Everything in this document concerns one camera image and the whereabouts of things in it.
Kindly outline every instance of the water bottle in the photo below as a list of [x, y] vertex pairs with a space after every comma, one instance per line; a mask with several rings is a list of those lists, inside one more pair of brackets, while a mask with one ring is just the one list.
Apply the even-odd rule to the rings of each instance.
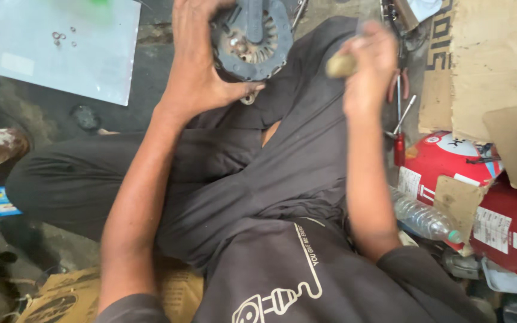
[[427, 239], [462, 242], [452, 218], [391, 186], [390, 193], [396, 218], [410, 229]]

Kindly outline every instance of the concrete floor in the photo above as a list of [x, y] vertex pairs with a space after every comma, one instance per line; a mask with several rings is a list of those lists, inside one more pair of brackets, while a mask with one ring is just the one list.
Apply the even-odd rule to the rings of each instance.
[[[290, 12], [296, 6], [295, 1], [285, 0]], [[0, 127], [23, 128], [30, 134], [35, 149], [56, 141], [91, 136], [79, 128], [69, 115], [73, 106], [82, 104], [97, 112], [102, 128], [118, 132], [145, 130], [152, 109], [167, 85], [174, 48], [170, 26], [172, 0], [143, 2], [128, 106], [0, 77]], [[326, 18], [337, 14], [355, 17], [358, 14], [357, 0], [310, 0], [296, 36], [306, 34]], [[411, 95], [420, 95], [422, 91], [426, 49], [427, 44], [410, 58]], [[418, 107], [419, 98], [403, 127], [408, 143], [419, 138]], [[383, 123], [385, 129], [394, 129], [395, 105], [384, 108]], [[397, 171], [391, 166], [392, 143], [390, 139], [385, 141], [387, 159], [390, 160], [386, 161], [389, 179], [395, 182]], [[32, 254], [33, 250], [37, 250], [39, 257], [30, 258], [24, 250], [30, 250]], [[11, 276], [15, 278], [38, 280], [46, 275], [45, 271], [75, 270], [98, 263], [97, 243], [53, 226], [27, 223], [21, 217], [0, 218], [2, 251], [19, 255], [18, 261], [9, 265]]]

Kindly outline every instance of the hand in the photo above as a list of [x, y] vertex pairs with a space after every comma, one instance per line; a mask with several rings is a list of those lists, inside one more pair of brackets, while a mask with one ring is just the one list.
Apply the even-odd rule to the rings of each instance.
[[199, 113], [261, 90], [262, 83], [227, 83], [214, 68], [209, 21], [220, 7], [234, 0], [175, 0], [175, 57], [165, 93], [157, 109], [188, 122]]
[[397, 66], [397, 43], [376, 21], [364, 24], [364, 36], [354, 37], [338, 51], [357, 59], [358, 71], [346, 80], [344, 113], [348, 118], [380, 118], [382, 102]]

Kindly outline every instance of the person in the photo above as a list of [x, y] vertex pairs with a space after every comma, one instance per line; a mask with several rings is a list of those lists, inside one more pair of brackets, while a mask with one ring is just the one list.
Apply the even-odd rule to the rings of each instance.
[[[209, 20], [232, 3], [175, 0], [175, 57], [145, 134], [51, 145], [7, 182], [27, 216], [101, 239], [97, 322], [168, 321], [154, 246], [204, 273], [195, 322], [484, 321], [426, 251], [398, 239], [380, 120], [391, 33], [368, 22], [352, 38], [357, 20], [334, 17], [267, 84], [226, 83]], [[358, 60], [346, 81], [325, 76], [336, 51]], [[253, 105], [229, 105], [255, 90]]]

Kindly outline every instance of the dark gray pants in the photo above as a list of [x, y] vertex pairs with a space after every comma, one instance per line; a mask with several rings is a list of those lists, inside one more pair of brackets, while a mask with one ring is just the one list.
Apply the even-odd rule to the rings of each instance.
[[[308, 216], [340, 223], [344, 82], [328, 79], [325, 65], [356, 25], [352, 18], [328, 19], [295, 43], [287, 66], [253, 105], [237, 102], [189, 123], [157, 234], [163, 254], [203, 268], [221, 241], [244, 229], [244, 218]], [[279, 120], [261, 148], [262, 129]], [[77, 138], [34, 151], [16, 165], [7, 194], [26, 216], [98, 241], [142, 136]]]

